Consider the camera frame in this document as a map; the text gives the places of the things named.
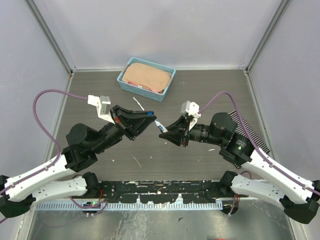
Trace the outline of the white marker blue print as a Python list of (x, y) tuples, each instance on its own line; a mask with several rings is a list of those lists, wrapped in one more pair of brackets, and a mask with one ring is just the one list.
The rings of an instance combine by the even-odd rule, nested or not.
[(155, 121), (154, 121), (154, 124), (159, 128), (159, 130), (160, 130), (161, 133), (166, 133), (166, 132), (168, 132), (168, 130), (166, 129), (166, 127), (165, 127), (163, 124), (161, 124), (159, 121), (155, 120)]

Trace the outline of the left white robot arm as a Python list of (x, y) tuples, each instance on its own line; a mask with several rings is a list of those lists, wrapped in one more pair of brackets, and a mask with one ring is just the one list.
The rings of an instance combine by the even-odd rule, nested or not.
[(95, 162), (97, 155), (119, 143), (123, 137), (135, 140), (156, 120), (153, 111), (132, 111), (115, 105), (112, 122), (95, 130), (83, 123), (74, 125), (66, 135), (68, 146), (56, 157), (15, 177), (0, 177), (0, 212), (15, 218), (46, 201), (64, 197), (95, 198), (101, 187), (93, 172), (71, 180), (61, 178), (81, 172)]

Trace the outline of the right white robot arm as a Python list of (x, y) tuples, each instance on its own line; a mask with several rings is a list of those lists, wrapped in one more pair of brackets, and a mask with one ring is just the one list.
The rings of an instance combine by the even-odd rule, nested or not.
[(216, 113), (209, 125), (197, 123), (189, 128), (190, 123), (190, 116), (181, 116), (159, 137), (182, 147), (189, 141), (217, 145), (223, 159), (265, 179), (260, 182), (226, 171), (219, 181), (223, 196), (246, 195), (263, 200), (301, 224), (309, 224), (317, 215), (319, 180), (304, 179), (271, 159), (262, 149), (255, 148), (247, 137), (236, 133), (238, 125), (228, 113)]

